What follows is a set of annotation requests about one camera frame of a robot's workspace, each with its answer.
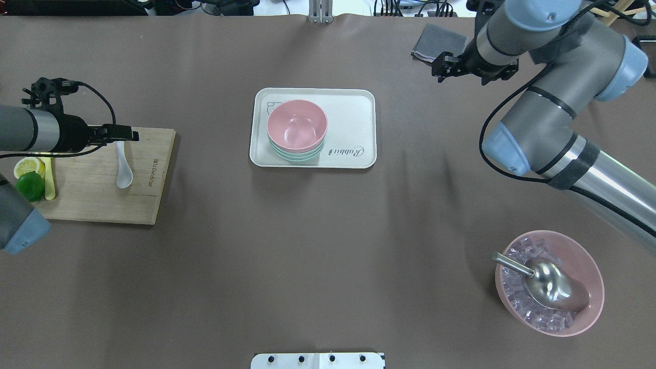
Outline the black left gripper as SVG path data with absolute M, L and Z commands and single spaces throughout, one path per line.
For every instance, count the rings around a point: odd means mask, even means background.
M 27 152 L 80 153 L 85 147 L 102 147 L 111 142 L 139 141 L 138 131 L 131 126 L 89 126 L 77 115 L 64 112 L 62 97 L 77 93 L 83 86 L 95 93 L 107 107 L 110 103 L 96 89 L 81 81 L 40 77 L 23 89 L 24 110 L 33 123 L 33 134 Z

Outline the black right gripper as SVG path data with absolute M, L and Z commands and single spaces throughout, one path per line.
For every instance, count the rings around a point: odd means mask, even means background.
M 482 79 L 482 85 L 485 86 L 491 81 L 507 81 L 519 70 L 518 59 L 513 60 L 509 65 L 492 65 L 486 61 L 478 51 L 476 42 L 471 42 L 459 56 L 454 56 L 452 52 L 441 52 L 431 63 L 431 74 L 436 77 L 439 83 L 442 83 L 448 77 L 457 77 L 473 74 Z

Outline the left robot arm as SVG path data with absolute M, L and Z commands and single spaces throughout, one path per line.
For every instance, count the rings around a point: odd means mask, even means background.
M 82 81 L 39 78 L 21 107 L 1 108 L 2 157 L 75 157 L 117 141 L 139 141 L 138 132 L 115 120 L 90 126 L 64 112 L 62 97 L 77 93 Z M 6 177 L 2 177 L 1 246 L 18 254 L 51 229 L 43 217 Z

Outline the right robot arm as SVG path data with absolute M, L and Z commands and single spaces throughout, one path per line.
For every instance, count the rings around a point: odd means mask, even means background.
M 528 52 L 544 69 L 511 94 L 515 104 L 491 131 L 482 127 L 479 152 L 506 177 L 570 191 L 619 231 L 654 250 L 654 186 L 571 129 L 594 100 L 607 102 L 632 87 L 648 65 L 625 35 L 581 1 L 479 2 L 476 36 L 462 54 L 442 52 L 433 76 L 473 74 L 482 84 L 506 81 Z

